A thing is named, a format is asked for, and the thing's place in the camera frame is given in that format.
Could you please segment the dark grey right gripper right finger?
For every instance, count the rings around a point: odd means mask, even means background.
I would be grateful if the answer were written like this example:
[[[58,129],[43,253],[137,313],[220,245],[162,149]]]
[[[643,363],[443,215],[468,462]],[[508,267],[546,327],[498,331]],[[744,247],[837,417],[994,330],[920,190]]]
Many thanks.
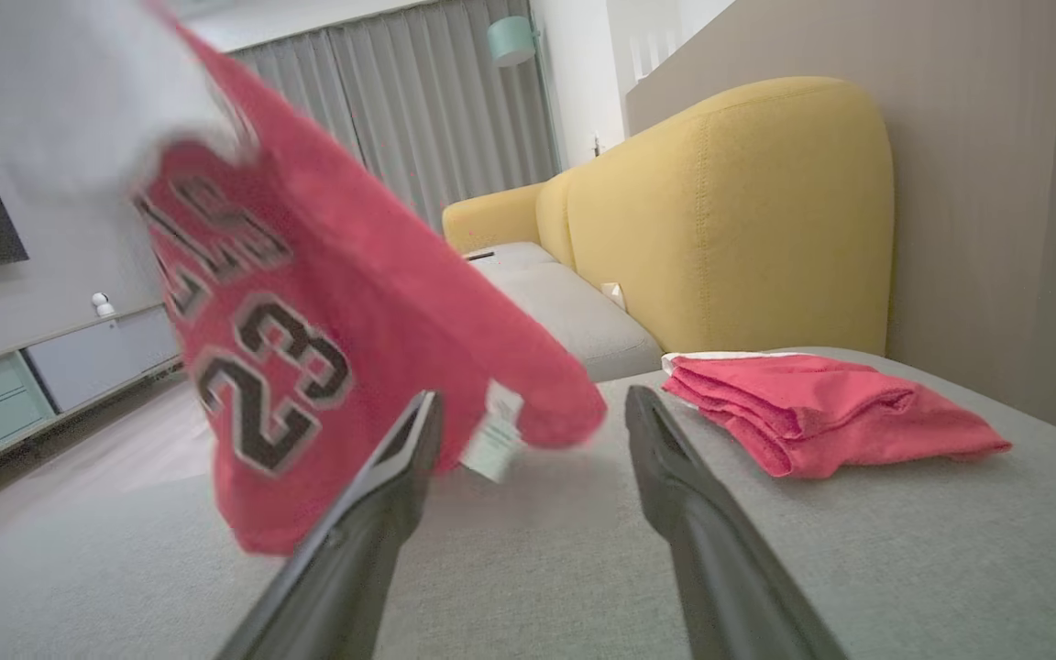
[[[643,514],[670,544],[693,657],[845,657],[661,397],[649,388],[631,386],[624,419]]]

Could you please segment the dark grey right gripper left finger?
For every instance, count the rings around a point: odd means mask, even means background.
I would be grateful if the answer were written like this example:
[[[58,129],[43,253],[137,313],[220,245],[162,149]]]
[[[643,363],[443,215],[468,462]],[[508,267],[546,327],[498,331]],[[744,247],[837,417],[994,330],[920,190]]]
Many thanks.
[[[423,518],[441,440],[441,397],[415,394],[218,657],[372,657],[400,550]]]

